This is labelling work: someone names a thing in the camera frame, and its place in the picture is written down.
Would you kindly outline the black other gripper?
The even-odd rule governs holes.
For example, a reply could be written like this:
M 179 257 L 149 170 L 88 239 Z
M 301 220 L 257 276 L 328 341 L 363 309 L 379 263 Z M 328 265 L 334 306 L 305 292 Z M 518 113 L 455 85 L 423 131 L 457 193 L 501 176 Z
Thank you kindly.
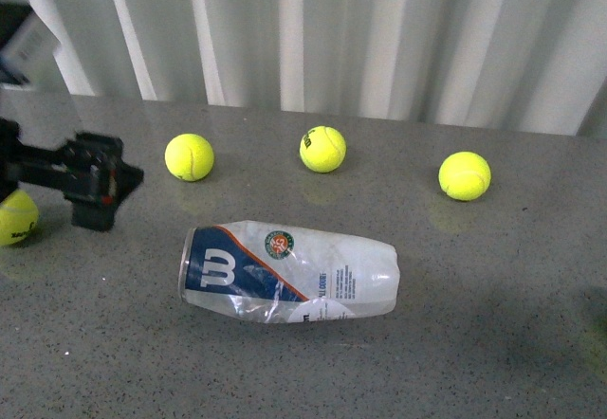
M 1 199 L 25 182 L 61 191 L 72 203 L 74 226 L 108 231 L 127 196 L 143 181 L 142 169 L 122 159 L 123 142 L 79 132 L 55 150 L 22 143 L 17 122 L 1 120 Z

